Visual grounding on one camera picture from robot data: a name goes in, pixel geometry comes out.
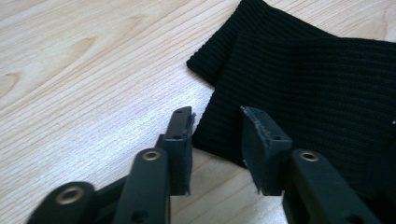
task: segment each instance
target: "wooden table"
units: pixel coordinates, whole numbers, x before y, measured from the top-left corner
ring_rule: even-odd
[[[126,175],[173,110],[198,123],[213,88],[186,61],[236,0],[0,3],[0,223],[23,223],[52,189]],[[339,36],[396,42],[393,0],[285,1],[273,7]],[[173,223],[285,223],[281,199],[249,173],[194,150],[192,196]]]

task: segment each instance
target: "black fabric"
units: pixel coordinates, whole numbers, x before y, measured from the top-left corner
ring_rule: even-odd
[[[396,175],[384,182],[371,173],[395,172],[372,165],[395,150],[387,147],[395,136],[395,71],[396,44],[389,42],[241,34],[193,143],[243,165],[240,106],[257,107],[282,127],[294,147],[322,153],[352,188],[376,197],[385,183],[396,183]]]
[[[265,35],[274,39],[335,37],[301,21],[262,0],[242,0],[234,14],[187,61],[187,66],[215,86],[227,63],[238,32]]]

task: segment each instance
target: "wood grain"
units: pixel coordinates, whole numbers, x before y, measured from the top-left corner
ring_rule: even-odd
[[[0,223],[23,223],[52,189],[126,175],[173,110],[202,116],[213,88],[185,62],[239,1],[0,2]],[[339,36],[396,42],[391,0],[267,3]],[[192,196],[173,223],[285,223],[248,172],[194,151]]]

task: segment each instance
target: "black plastic part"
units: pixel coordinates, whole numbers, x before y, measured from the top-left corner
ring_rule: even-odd
[[[51,192],[30,216],[27,223],[92,223],[95,216],[95,191],[86,182],[70,182]]]
[[[149,148],[136,155],[113,223],[170,223],[166,151]]]
[[[119,199],[125,184],[126,177],[123,177],[106,187],[96,191],[96,203],[98,211],[95,224],[111,223],[119,205]]]
[[[242,106],[242,154],[258,192],[282,193],[282,167],[290,154],[291,139],[264,111]]]
[[[283,207],[290,224],[380,223],[321,154],[294,150],[288,171]]]
[[[192,125],[194,114],[186,106],[174,111],[165,135],[161,135],[157,146],[169,157],[170,194],[190,194],[192,169]]]

